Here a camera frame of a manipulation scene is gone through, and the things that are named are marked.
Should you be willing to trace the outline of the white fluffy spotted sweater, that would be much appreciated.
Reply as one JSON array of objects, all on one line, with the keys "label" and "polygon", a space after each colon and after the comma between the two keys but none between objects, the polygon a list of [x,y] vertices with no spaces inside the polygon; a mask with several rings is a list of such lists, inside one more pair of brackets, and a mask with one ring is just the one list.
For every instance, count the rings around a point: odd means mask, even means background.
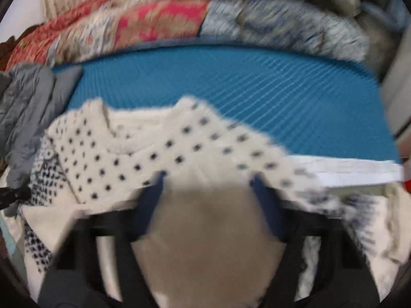
[{"label": "white fluffy spotted sweater", "polygon": [[30,295],[77,216],[129,206],[160,172],[164,192],[132,247],[162,307],[256,305],[283,252],[249,188],[256,174],[293,207],[341,216],[380,297],[410,256],[410,194],[392,162],[290,155],[195,98],[135,111],[92,99],[52,122],[31,169]]}]

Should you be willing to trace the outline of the blue grey patterned quilt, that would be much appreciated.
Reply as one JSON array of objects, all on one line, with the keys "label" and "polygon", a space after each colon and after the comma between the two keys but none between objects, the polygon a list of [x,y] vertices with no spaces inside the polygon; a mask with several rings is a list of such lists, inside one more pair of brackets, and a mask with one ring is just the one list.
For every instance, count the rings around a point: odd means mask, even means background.
[{"label": "blue grey patterned quilt", "polygon": [[302,0],[211,0],[201,37],[362,62],[369,39],[353,19]]}]

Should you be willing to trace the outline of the red floral quilt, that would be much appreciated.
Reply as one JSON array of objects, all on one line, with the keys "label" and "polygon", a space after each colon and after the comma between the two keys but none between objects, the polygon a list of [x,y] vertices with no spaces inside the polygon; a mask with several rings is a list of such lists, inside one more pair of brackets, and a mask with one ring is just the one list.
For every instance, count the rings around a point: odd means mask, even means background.
[{"label": "red floral quilt", "polygon": [[37,26],[16,45],[7,70],[24,63],[81,63],[149,42],[197,37],[210,0],[156,0],[115,7],[86,0]]}]

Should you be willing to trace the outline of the grey garment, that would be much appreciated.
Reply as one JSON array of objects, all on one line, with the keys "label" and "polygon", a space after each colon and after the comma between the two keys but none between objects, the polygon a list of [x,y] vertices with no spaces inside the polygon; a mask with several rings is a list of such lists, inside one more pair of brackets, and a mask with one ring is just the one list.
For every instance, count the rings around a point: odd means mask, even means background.
[{"label": "grey garment", "polygon": [[55,73],[37,63],[1,73],[1,159],[9,168],[7,186],[27,183],[42,135],[64,112],[82,75],[81,65]]}]

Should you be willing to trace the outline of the blue folding mat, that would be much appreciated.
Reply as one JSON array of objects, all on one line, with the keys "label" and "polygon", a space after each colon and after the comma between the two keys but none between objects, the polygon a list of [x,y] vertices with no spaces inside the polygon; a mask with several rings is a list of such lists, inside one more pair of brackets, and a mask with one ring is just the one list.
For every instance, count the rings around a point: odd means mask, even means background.
[{"label": "blue folding mat", "polygon": [[399,161],[378,82],[361,64],[257,47],[199,45],[83,64],[68,103],[165,107],[191,95],[300,155]]}]

